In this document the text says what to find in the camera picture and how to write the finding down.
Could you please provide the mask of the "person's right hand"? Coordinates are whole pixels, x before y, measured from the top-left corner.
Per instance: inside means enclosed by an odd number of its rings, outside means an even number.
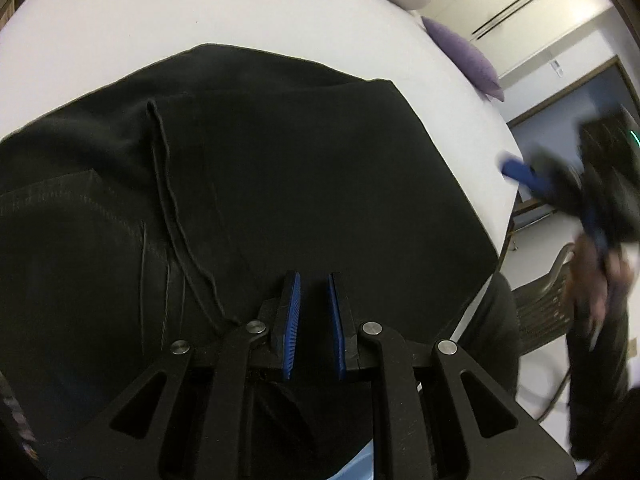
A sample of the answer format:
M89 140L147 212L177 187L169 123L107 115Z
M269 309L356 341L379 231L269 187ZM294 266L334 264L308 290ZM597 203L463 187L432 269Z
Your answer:
M580 336L595 346L606 323L618 322L627 310L634 284L634 269L623 248L602 257L586 233L575 240L564 299L574 308L574 325Z

